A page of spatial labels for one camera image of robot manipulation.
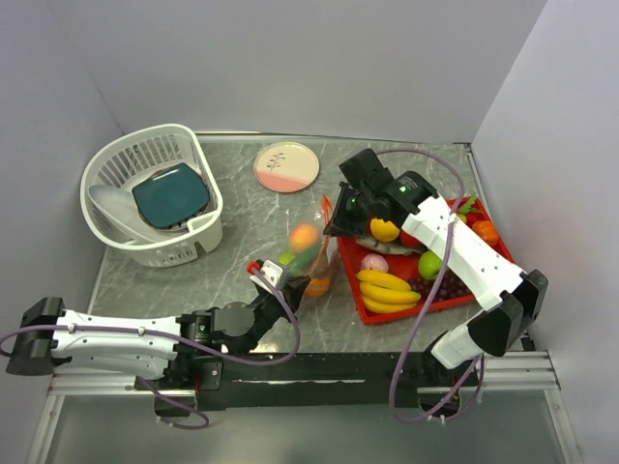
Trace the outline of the clear zip top bag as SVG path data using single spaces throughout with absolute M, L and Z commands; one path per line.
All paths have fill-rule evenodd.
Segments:
M 305 291 L 307 297 L 321 297 L 331 288 L 338 242 L 335 237 L 325 235 L 324 229 L 333 212 L 333 204 L 327 195 L 312 202 L 292 222 L 278 256 L 278 261 L 293 276 L 310 277 Z

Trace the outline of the dark green chili pepper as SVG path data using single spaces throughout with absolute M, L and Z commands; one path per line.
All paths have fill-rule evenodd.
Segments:
M 296 255 L 296 258 L 288 265 L 288 267 L 297 273 L 304 274 L 309 270 L 312 263 L 317 258 L 321 249 L 321 244 L 317 243 L 309 246 L 300 254 Z

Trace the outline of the green apple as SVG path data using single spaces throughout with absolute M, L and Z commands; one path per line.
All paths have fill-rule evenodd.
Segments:
M 286 252 L 283 253 L 282 255 L 279 256 L 278 261 L 280 263 L 282 263 L 283 265 L 287 266 L 289 265 L 294 259 L 296 258 L 296 255 L 292 252 Z

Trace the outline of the orange fruit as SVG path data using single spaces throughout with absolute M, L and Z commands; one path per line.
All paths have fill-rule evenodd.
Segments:
M 305 291 L 305 296 L 311 298 L 318 298 L 326 294 L 332 284 L 332 279 L 329 276 L 325 277 L 313 277 Z

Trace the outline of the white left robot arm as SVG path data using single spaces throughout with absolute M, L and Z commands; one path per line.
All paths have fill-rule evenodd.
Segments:
M 295 312 L 310 278 L 253 272 L 255 298 L 181 316 L 107 318 L 65 308 L 46 297 L 22 315 L 19 328 L 1 340 L 6 371 L 16 376 L 46 376 L 61 365 L 115 371 L 184 387 L 209 358 L 260 366 L 252 350 L 281 318 L 297 322 Z

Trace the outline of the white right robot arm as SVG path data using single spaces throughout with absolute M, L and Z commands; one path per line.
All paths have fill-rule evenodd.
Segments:
M 433 343 L 423 362 L 428 381 L 445 385 L 463 363 L 480 355 L 503 356 L 536 321 L 546 276 L 523 271 L 485 243 L 421 174 L 394 176 L 372 149 L 343 161 L 339 169 L 344 180 L 327 234 L 357 238 L 370 219 L 387 219 L 439 255 L 481 307 Z

